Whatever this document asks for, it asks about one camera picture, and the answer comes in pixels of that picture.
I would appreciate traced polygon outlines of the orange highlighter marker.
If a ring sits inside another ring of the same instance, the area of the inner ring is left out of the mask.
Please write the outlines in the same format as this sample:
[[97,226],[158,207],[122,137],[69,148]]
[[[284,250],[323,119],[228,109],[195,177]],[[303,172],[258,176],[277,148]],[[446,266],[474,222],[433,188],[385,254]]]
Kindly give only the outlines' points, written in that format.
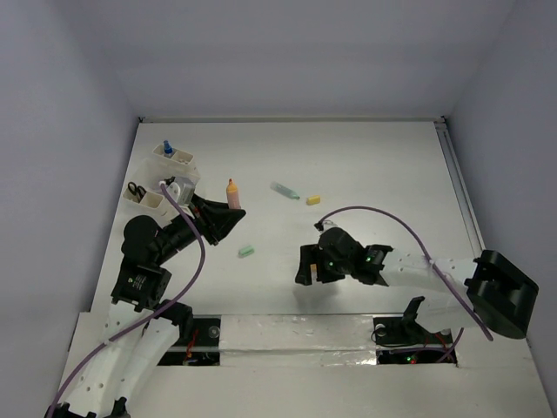
[[233,179],[229,179],[226,187],[227,204],[230,209],[240,209],[239,191],[238,186],[234,183]]

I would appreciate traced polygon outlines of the yellow marker cap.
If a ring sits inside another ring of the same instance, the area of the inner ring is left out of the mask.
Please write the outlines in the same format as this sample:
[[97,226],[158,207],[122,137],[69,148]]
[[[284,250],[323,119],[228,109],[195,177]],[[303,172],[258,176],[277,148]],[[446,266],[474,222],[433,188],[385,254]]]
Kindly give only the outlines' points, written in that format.
[[321,201],[321,197],[319,195],[313,195],[306,199],[306,204],[309,206],[314,206],[319,204]]

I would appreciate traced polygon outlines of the black handled scissors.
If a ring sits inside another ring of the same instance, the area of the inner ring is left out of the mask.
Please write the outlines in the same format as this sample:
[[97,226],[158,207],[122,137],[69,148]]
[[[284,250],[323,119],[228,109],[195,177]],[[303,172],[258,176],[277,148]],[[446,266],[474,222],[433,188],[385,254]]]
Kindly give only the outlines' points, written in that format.
[[146,190],[135,182],[129,182],[127,185],[127,190],[131,196],[140,203],[146,194]]

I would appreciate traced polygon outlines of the clear spray bottle blue cap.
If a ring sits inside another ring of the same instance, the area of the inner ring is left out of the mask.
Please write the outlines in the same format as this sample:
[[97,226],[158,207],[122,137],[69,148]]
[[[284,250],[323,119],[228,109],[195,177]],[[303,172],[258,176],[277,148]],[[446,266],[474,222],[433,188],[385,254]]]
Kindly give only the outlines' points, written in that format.
[[167,158],[171,158],[174,154],[174,149],[172,148],[170,142],[168,140],[165,140],[163,142],[163,155]]

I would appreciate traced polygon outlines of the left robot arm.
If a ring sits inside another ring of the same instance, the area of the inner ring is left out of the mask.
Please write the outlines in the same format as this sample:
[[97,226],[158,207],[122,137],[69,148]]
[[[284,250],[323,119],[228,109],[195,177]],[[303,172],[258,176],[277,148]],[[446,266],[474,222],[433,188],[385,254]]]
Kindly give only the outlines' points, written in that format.
[[124,228],[123,254],[98,346],[68,375],[48,417],[127,417],[154,368],[173,344],[193,333],[191,307],[164,298],[171,273],[163,265],[192,243],[217,245],[243,209],[193,196],[167,226],[138,215]]

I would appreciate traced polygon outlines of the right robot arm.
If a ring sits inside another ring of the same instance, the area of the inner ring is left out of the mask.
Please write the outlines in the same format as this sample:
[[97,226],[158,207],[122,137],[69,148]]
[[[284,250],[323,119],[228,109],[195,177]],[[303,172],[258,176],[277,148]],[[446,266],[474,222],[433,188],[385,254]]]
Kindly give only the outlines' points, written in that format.
[[345,277],[367,286],[416,290],[400,321],[402,334],[411,341],[474,326],[522,340],[539,293],[533,280],[491,250],[475,259],[430,260],[391,246],[362,246],[337,226],[322,231],[317,243],[300,248],[297,284],[328,284]]

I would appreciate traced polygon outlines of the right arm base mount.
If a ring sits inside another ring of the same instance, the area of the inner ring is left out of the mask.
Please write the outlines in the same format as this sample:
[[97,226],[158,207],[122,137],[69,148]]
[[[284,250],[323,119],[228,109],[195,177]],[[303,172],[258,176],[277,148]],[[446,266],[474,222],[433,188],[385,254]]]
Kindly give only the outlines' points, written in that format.
[[451,332],[432,334],[417,323],[425,297],[414,297],[402,314],[373,318],[371,341],[379,365],[458,363]]

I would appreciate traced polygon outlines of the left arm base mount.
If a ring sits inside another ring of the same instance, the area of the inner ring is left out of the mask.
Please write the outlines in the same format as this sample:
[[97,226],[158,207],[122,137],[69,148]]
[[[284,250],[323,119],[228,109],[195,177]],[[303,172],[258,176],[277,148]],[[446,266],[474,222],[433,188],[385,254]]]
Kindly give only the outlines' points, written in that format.
[[195,316],[190,334],[181,337],[158,362],[159,366],[212,367],[220,364],[220,316]]

